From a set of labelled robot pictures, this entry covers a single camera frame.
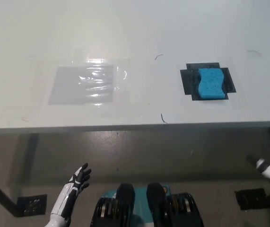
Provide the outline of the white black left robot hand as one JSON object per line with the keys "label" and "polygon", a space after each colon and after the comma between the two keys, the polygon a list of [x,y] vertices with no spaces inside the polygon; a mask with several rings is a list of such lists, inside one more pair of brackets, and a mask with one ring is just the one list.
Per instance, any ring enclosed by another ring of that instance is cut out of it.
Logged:
{"label": "white black left robot hand", "polygon": [[51,211],[52,215],[59,215],[64,220],[71,217],[76,199],[89,186],[91,169],[87,167],[88,163],[82,165],[64,185]]}

